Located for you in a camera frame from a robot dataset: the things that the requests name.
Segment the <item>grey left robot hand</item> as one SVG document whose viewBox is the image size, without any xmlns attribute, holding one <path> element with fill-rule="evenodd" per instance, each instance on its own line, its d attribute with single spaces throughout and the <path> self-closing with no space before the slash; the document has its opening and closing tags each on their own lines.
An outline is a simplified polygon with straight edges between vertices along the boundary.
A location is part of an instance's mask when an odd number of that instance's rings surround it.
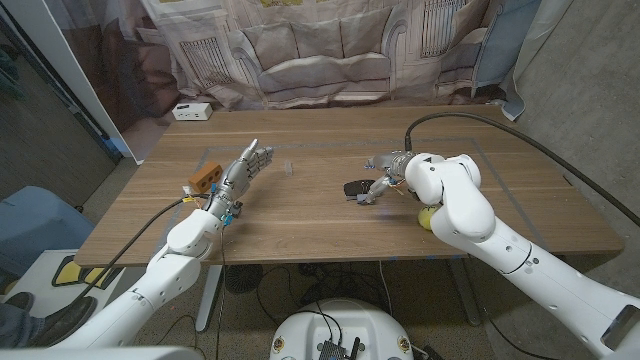
<svg viewBox="0 0 640 360">
<path fill-rule="evenodd" d="M 258 140 L 254 139 L 223 171 L 204 210 L 218 218 L 231 212 L 236 201 L 249 189 L 250 182 L 272 162 L 273 154 L 272 147 L 258 147 Z"/>
</svg>

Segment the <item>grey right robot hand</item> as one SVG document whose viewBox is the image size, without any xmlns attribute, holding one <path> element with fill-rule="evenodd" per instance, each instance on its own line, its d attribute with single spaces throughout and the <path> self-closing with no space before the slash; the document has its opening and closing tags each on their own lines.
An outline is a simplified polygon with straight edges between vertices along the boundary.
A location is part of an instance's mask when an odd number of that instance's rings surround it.
<svg viewBox="0 0 640 360">
<path fill-rule="evenodd" d="M 409 161 L 415 156 L 416 154 L 412 152 L 393 151 L 369 158 L 365 163 L 365 168 L 380 170 L 383 175 L 369 186 L 365 194 L 357 196 L 357 202 L 360 205 L 372 205 L 375 199 L 388 188 L 399 184 L 399 180 L 405 178 Z"/>
</svg>

